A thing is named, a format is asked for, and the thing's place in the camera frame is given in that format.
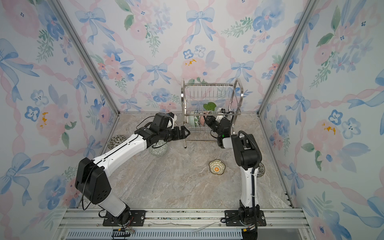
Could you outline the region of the pale green grid bowl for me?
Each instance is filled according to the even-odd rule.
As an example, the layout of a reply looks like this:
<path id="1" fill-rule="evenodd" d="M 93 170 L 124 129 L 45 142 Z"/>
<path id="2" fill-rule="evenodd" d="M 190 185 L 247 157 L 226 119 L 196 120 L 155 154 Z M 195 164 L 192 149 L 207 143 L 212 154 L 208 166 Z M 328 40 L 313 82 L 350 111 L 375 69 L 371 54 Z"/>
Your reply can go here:
<path id="1" fill-rule="evenodd" d="M 189 124 L 191 127 L 195 127 L 195 117 L 187 116 L 186 123 Z"/>

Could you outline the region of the stainless steel dish rack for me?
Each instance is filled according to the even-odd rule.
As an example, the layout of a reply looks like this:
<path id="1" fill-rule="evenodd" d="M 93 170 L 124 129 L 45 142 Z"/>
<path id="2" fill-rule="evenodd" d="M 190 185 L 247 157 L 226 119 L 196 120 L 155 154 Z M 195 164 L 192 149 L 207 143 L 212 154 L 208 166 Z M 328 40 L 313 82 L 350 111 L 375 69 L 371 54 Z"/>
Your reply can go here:
<path id="1" fill-rule="evenodd" d="M 231 83 L 207 83 L 200 78 L 183 81 L 183 127 L 191 133 L 184 140 L 184 146 L 189 143 L 217 143 L 218 139 L 234 135 L 244 92 L 238 78 Z"/>

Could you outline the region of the green geometric pattern bowl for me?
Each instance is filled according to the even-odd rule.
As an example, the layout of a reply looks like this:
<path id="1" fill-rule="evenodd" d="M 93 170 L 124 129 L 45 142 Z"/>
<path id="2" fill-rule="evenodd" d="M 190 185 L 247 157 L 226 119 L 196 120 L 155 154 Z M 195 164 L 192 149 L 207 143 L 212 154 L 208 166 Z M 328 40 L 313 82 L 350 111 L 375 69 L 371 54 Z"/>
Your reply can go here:
<path id="1" fill-rule="evenodd" d="M 157 143 L 153 144 L 151 147 L 149 147 L 149 152 L 153 156 L 160 157 L 167 152 L 167 149 L 168 149 L 167 143 L 165 141 L 160 140 Z"/>

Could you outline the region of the green monstera leaf bowl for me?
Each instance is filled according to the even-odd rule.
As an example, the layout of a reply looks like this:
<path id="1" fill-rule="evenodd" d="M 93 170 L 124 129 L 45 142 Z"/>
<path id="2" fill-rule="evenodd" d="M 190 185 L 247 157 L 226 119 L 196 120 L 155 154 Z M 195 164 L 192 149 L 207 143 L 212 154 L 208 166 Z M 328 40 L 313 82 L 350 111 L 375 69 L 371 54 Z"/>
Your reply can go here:
<path id="1" fill-rule="evenodd" d="M 194 116 L 194 126 L 199 127 L 200 126 L 200 117 Z"/>

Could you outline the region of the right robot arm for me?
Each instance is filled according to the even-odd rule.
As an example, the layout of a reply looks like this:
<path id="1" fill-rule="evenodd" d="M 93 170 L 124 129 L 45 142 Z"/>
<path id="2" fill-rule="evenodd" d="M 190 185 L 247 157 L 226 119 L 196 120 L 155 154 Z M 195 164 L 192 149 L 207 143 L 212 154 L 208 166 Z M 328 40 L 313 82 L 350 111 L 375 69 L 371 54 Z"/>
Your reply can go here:
<path id="1" fill-rule="evenodd" d="M 260 206 L 257 199 L 257 173 L 262 162 L 262 153 L 252 134 L 238 131 L 231 134 L 231 121 L 225 117 L 204 116 L 205 124 L 216 133 L 218 146 L 233 150 L 235 162 L 241 171 L 241 198 L 239 221 L 249 228 L 258 226 Z"/>

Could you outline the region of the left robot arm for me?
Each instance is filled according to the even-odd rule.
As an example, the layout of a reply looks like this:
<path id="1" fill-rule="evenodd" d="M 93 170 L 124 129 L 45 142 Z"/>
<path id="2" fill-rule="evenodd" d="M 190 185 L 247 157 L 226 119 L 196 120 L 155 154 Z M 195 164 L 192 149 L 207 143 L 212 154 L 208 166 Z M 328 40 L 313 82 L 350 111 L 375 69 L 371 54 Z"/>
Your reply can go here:
<path id="1" fill-rule="evenodd" d="M 152 122 L 135 130 L 126 141 L 109 152 L 79 162 L 75 187 L 92 204 L 103 208 L 113 216 L 113 222 L 126 226 L 132 219 L 130 207 L 112 193 L 111 174 L 134 155 L 159 141 L 166 143 L 186 139 L 191 133 L 185 127 L 176 126 L 173 113 L 157 113 Z"/>

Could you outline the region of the green leaf-shaped dish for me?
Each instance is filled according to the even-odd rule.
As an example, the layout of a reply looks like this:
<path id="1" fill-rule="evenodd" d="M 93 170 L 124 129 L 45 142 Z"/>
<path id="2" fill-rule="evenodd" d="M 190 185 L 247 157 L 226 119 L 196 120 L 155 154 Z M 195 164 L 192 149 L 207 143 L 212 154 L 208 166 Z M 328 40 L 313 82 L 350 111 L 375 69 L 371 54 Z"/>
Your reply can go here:
<path id="1" fill-rule="evenodd" d="M 208 102 L 206 104 L 203 104 L 203 108 L 205 111 L 211 111 L 214 112 L 216 110 L 217 105 L 214 102 Z"/>

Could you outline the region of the orange flower-shaped dish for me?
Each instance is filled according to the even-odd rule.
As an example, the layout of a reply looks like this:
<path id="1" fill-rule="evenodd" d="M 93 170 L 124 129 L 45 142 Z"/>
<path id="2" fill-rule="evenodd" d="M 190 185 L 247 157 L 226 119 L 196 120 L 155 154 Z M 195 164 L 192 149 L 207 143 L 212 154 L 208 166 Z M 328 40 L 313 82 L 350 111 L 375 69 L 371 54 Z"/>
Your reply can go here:
<path id="1" fill-rule="evenodd" d="M 226 165 L 219 159 L 209 162 L 210 172 L 214 175 L 222 175 L 225 172 Z"/>

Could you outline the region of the dark floral bowl right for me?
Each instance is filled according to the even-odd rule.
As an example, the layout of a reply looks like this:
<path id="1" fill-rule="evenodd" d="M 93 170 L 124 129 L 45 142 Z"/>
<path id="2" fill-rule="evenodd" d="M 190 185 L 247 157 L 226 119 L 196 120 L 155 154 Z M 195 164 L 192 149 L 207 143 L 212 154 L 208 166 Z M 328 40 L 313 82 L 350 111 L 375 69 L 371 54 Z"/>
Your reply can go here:
<path id="1" fill-rule="evenodd" d="M 264 174 L 265 174 L 266 170 L 265 170 L 265 166 L 263 163 L 260 163 L 259 164 L 259 167 L 258 167 L 258 173 L 257 173 L 257 178 L 260 178 L 262 177 Z"/>

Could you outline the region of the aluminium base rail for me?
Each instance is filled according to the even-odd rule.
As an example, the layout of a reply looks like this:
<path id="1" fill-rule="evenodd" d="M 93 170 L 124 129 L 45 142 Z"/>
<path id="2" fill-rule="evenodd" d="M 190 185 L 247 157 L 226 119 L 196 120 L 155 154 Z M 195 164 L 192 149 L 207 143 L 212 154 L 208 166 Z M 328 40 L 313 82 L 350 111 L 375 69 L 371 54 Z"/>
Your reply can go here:
<path id="1" fill-rule="evenodd" d="M 66 211 L 55 240 L 313 240 L 302 209 L 262 209 L 258 222 L 236 209 L 132 209 L 123 226 L 102 209 Z"/>

